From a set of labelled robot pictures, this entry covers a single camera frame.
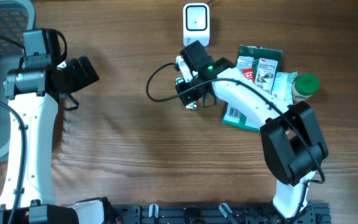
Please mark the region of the green 3M sponge pack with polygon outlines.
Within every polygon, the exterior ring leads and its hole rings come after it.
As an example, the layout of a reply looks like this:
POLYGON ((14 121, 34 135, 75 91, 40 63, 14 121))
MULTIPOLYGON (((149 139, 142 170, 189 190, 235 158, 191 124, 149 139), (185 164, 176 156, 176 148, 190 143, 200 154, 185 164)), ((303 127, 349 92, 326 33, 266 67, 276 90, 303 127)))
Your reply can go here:
MULTIPOLYGON (((281 59, 281 50, 242 45, 237 55, 236 67, 241 73, 243 69, 253 68, 254 84, 271 95, 273 81, 281 59)), ((226 104, 222 122, 236 128, 259 132, 259 128, 253 121, 228 103, 226 104)))

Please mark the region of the green lid jar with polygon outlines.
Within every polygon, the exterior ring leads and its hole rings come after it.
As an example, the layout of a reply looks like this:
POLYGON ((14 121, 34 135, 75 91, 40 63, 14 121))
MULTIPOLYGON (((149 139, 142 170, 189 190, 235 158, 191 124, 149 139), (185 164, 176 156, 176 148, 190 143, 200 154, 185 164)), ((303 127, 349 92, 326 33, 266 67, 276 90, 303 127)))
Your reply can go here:
POLYGON ((304 73, 295 78, 292 86, 293 102, 307 100, 319 90, 319 80, 311 73, 304 73))

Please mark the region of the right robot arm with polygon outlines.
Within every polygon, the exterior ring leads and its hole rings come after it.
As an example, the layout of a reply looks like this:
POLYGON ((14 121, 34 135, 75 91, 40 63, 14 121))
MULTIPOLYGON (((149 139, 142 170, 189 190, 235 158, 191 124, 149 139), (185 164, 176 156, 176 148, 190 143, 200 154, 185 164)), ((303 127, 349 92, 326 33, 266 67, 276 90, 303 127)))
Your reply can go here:
POLYGON ((316 119, 305 102, 290 105, 246 79, 226 58, 198 62, 178 56, 174 64, 182 78, 175 87, 188 106, 207 94, 233 105, 260 129, 264 159, 277 180, 273 206, 286 220, 298 218, 314 175, 321 175, 328 148, 316 119))

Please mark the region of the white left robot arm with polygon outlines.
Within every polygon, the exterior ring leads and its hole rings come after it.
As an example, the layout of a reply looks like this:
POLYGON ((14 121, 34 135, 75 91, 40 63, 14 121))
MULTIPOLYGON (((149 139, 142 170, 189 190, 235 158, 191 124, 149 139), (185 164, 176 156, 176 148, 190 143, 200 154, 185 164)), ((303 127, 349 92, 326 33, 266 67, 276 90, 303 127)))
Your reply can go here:
POLYGON ((49 60, 33 56, 8 71, 4 81, 10 113, 7 174, 0 196, 0 223, 106 223, 108 202, 92 198, 68 207, 56 204, 52 144, 60 98, 99 77, 87 56, 49 60))

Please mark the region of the light green tissue pack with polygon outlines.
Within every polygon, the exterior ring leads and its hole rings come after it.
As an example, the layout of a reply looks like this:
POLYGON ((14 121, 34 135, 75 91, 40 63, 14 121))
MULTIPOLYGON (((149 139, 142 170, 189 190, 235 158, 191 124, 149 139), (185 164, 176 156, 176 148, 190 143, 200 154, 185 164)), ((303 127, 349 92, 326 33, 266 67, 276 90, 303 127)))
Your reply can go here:
POLYGON ((273 81, 271 95, 292 105, 292 86, 297 76, 298 72, 277 72, 273 81))

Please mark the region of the green white gum pack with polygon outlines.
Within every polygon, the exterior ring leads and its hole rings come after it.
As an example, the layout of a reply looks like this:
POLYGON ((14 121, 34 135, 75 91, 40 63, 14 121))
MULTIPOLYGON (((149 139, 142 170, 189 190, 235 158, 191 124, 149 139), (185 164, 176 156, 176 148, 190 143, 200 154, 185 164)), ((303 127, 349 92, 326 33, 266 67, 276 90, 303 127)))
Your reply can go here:
MULTIPOLYGON (((177 91, 178 94, 182 93, 183 91, 187 90, 190 87, 190 85, 185 81, 185 79, 183 77, 178 77, 175 80, 175 89, 177 91)), ((179 99, 181 100, 181 102, 183 103, 183 105, 185 106, 185 108, 189 109, 189 110, 195 110, 197 105, 196 105, 196 100, 191 99, 191 95, 185 96, 182 95, 179 97, 179 99)))

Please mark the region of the red coffee stick sachet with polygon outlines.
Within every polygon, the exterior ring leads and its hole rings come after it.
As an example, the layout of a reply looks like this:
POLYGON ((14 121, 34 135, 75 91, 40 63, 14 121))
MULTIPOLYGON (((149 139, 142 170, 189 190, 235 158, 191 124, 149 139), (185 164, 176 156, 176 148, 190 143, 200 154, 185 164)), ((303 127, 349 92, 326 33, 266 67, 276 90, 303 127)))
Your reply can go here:
POLYGON ((253 68, 247 68, 242 70, 243 76, 246 77, 250 82, 255 83, 254 78, 254 69, 253 68))

